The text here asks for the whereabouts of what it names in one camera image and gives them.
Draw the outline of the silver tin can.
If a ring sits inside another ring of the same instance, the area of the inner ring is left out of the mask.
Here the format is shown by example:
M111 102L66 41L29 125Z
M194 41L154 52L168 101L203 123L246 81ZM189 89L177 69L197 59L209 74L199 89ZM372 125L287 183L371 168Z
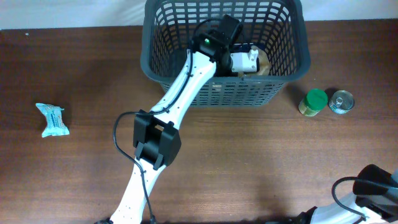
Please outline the silver tin can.
M346 114L354 108L353 95L346 90L338 90L329 100L329 108L336 114Z

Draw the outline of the blue pasta box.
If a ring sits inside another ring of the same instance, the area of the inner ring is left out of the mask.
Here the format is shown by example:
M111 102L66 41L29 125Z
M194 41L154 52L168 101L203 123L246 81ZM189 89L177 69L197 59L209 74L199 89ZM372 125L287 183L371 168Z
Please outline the blue pasta box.
M259 43L241 43L241 44L234 44L231 50L232 53L236 52L249 52L253 47L257 47L262 51L266 51L266 47L264 44Z

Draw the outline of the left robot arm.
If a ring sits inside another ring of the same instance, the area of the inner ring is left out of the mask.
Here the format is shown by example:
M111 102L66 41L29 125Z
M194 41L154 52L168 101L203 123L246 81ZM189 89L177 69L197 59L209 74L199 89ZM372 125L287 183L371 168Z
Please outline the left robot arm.
M204 84L216 73L255 72L258 52L232 53L243 24L225 15L216 29L194 32L186 51L187 59L178 77L150 111L133 111L134 155L117 150L133 162L131 178L116 211L103 223L141 223L149 195L161 172L175 160L180 148L180 125L185 113Z

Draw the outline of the tan paper pouch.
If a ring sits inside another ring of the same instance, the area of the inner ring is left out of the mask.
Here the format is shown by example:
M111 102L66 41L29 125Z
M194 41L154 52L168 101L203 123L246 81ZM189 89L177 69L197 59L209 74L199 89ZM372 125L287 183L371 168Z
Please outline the tan paper pouch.
M226 50L221 54L221 58L217 63L217 69L215 73L215 77L226 78L226 86L232 86L233 81L245 81L247 78L256 78L256 77L264 77L270 73L271 70L271 62L268 59L267 54L257 47L253 47L251 50L259 51L259 70L255 73L227 73L221 74L220 72L220 64L224 58L227 58L229 54L231 54L231 50Z

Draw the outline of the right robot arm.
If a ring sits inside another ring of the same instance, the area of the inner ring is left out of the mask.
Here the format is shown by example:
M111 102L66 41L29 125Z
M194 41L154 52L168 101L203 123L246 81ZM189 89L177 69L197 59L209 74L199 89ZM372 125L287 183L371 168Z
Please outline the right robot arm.
M353 182L352 192L342 198L336 188L347 181ZM331 188L334 203L313 207L292 219L292 223L349 224L392 223L397 221L397 171L393 174L370 164L356 177L338 179Z

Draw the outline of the grey plastic shopping basket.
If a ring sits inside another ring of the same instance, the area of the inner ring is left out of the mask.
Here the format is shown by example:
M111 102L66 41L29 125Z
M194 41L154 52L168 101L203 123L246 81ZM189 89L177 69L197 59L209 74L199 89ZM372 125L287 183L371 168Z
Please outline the grey plastic shopping basket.
M300 1L147 1L144 8L141 68L167 91L180 73L194 32L217 27L228 14L243 23L237 44L259 43L271 62L267 76L233 81L214 77L198 92L193 107L257 107L310 68L307 31Z

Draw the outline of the teal wipes packet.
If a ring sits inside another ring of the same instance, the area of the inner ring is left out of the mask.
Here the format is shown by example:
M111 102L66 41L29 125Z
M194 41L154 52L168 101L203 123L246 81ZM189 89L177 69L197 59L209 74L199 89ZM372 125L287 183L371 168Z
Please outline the teal wipes packet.
M62 120L63 108L54 105L36 103L36 107L44 115L47 125L42 132L42 137L48 136L66 136L70 134L69 129Z

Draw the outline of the green lid jar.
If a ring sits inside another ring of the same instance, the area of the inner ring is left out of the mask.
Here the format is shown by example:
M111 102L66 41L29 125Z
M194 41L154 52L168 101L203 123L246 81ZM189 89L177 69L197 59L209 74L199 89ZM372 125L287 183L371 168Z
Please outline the green lid jar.
M304 116L312 117L323 110L327 104L327 94L321 89L312 89L300 102L298 109Z

